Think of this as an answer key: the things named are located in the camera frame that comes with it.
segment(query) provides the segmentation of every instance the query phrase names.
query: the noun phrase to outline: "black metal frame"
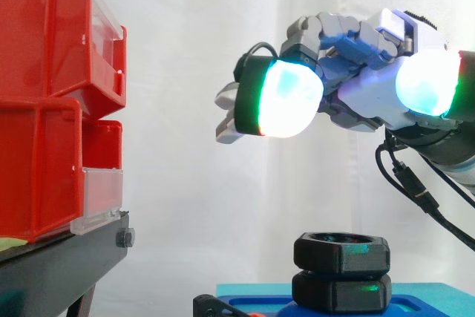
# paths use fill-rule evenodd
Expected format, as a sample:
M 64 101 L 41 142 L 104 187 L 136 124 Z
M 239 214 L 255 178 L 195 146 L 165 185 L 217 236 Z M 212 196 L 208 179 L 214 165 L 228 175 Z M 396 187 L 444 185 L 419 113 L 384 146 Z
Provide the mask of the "black metal frame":
M 127 255 L 128 213 L 85 235 L 71 233 L 0 252 L 0 317 L 86 317 L 96 282 Z

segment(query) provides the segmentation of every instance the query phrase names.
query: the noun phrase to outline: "cable connector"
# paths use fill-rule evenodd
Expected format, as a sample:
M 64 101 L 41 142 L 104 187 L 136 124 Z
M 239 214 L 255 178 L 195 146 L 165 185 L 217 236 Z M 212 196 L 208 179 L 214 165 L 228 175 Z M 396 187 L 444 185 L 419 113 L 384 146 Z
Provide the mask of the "cable connector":
M 430 192 L 425 188 L 421 180 L 414 174 L 413 170 L 407 167 L 402 161 L 394 165 L 394 175 L 401 183 L 407 193 L 412 197 L 413 202 L 417 204 L 425 213 L 435 214 L 438 211 L 439 204 Z

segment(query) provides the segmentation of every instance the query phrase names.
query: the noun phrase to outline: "red storage drawer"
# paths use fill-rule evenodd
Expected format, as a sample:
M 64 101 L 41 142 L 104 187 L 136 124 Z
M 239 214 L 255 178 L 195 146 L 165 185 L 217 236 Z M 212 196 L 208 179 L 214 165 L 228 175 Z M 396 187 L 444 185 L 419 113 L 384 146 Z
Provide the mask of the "red storage drawer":
M 102 0 L 0 0 L 0 93 L 104 117 L 125 106 L 125 38 Z
M 121 146 L 121 124 L 83 121 L 75 99 L 0 98 L 0 238 L 35 241 L 71 221 L 82 234 L 117 219 Z

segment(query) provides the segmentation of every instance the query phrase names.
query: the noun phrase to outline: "black clamp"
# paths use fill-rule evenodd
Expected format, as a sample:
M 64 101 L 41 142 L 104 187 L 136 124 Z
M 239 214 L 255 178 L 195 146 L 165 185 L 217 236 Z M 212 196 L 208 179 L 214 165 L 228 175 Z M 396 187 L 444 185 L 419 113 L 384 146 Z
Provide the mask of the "black clamp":
M 193 317 L 250 317 L 247 313 L 226 304 L 211 295 L 193 299 Z

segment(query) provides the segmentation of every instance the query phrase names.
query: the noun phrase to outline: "glowing fingertip sensor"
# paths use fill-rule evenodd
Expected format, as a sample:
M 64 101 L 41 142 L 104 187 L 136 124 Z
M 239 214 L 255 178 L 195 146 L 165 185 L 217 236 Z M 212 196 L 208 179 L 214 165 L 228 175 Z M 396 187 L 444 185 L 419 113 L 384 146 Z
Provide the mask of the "glowing fingertip sensor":
M 459 82 L 460 54 L 424 50 L 408 57 L 396 77 L 396 93 L 411 111 L 440 116 L 451 108 Z
M 304 65 L 253 56 L 239 80 L 235 125 L 242 134 L 292 137 L 313 120 L 324 92 Z
M 313 120 L 324 92 L 310 68 L 276 61 L 267 71 L 259 102 L 259 132 L 269 137 L 292 137 Z

